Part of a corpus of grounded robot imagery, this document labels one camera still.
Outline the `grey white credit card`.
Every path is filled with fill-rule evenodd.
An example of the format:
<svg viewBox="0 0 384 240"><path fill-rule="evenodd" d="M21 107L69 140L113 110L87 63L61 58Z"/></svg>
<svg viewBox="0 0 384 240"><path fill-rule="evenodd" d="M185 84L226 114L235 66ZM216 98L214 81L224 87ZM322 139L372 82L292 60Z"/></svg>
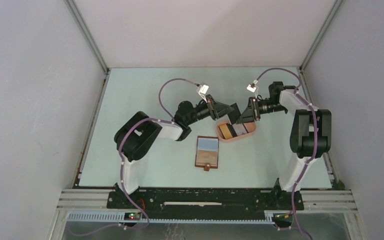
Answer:
<svg viewBox="0 0 384 240"><path fill-rule="evenodd" d="M247 135L255 131L254 123L240 123L232 125L237 136Z"/></svg>

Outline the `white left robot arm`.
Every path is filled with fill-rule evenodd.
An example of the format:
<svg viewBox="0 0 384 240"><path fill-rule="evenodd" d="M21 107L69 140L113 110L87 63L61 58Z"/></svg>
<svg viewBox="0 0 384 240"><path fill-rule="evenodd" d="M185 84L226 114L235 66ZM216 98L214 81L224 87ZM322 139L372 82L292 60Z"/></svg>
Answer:
<svg viewBox="0 0 384 240"><path fill-rule="evenodd" d="M179 103L172 120L152 118L143 111L134 114L114 136L116 149L121 157L117 185L122 192L118 201L125 208L136 206L138 194L135 191L140 186L139 177L143 172L140 161L156 139L183 141L192 132L190 125L207 117L218 120L234 110L233 105L216 101L208 94L196 105L187 100Z"/></svg>

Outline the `brown leather card holder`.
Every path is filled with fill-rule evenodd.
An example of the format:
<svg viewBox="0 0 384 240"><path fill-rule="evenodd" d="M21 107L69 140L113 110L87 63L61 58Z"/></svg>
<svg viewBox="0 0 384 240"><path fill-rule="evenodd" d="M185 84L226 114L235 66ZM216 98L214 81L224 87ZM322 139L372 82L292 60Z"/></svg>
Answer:
<svg viewBox="0 0 384 240"><path fill-rule="evenodd" d="M209 172L210 169L218 169L219 145L217 137L199 135L196 141L194 166L203 168L206 172Z"/></svg>

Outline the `pink plastic tray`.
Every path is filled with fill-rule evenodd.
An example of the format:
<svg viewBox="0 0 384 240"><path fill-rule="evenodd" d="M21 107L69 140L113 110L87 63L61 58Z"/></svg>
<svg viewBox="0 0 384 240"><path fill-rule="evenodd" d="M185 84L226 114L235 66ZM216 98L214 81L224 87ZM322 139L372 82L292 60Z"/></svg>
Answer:
<svg viewBox="0 0 384 240"><path fill-rule="evenodd" d="M231 124L221 121L216 125L216 135L223 143L231 143L252 136L257 130L254 122Z"/></svg>

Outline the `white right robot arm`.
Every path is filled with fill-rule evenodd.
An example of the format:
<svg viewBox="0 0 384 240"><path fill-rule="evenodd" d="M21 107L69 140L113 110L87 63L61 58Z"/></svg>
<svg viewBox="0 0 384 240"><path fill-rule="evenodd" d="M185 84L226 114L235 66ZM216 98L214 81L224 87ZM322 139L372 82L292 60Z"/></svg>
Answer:
<svg viewBox="0 0 384 240"><path fill-rule="evenodd" d="M332 113L328 109L313 106L299 94L295 86L275 81L269 85L268 90L268 98L250 97L246 109L234 117L234 122L257 122L262 114L281 111L293 116L289 138L293 155L285 173L278 179L280 190L270 196L275 208L284 209L291 202L289 193L300 190L301 181L311 165L331 148Z"/></svg>

